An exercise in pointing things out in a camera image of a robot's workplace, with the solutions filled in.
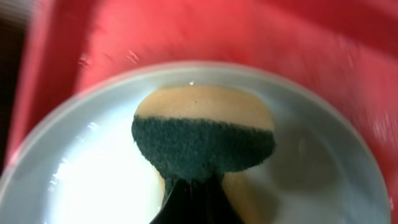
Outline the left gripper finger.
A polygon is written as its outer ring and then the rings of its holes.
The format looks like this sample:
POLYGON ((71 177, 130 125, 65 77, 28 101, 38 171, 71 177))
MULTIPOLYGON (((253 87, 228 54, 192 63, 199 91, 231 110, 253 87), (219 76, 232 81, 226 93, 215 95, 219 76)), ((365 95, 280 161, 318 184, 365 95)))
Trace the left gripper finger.
POLYGON ((179 179, 150 224, 243 224, 229 203, 220 181, 204 183, 179 179))

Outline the green yellow sponge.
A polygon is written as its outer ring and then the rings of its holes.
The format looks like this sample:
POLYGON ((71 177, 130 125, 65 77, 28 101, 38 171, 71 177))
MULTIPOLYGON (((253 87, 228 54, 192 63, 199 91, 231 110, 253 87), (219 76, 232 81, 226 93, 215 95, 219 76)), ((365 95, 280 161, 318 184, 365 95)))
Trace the green yellow sponge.
POLYGON ((204 183, 216 176, 243 223, 261 222, 244 173, 273 153, 275 139, 258 97, 213 85, 159 89, 138 105, 131 132, 164 182, 163 202, 179 179, 204 183))

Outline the light blue plate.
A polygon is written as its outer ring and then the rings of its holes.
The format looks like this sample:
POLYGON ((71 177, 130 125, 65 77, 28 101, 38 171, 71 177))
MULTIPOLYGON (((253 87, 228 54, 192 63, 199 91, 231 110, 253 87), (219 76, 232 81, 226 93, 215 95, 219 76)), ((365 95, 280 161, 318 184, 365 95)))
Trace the light blue plate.
POLYGON ((149 223, 163 190, 131 123, 149 93, 177 85, 239 88, 268 106, 277 147, 245 174, 263 223, 392 221, 374 156, 332 106, 269 72, 192 62, 132 70, 53 110, 2 175, 1 222, 149 223))

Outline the red plastic tray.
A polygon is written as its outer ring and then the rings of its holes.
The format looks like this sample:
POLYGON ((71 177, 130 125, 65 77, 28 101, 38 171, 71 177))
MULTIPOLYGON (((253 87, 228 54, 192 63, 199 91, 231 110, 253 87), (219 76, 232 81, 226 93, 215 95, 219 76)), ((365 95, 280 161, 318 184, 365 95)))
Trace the red plastic tray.
POLYGON ((326 99, 372 149, 397 217, 396 1, 33 1, 4 163, 75 93, 181 60, 262 68, 326 99))

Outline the black rectangular metal tray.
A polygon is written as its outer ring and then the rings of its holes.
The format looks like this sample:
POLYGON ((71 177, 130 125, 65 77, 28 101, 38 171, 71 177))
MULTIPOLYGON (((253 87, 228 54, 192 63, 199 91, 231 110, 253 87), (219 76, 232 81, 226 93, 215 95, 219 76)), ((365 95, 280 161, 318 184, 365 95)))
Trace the black rectangular metal tray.
POLYGON ((1 0, 1 164, 6 146, 32 0, 1 0))

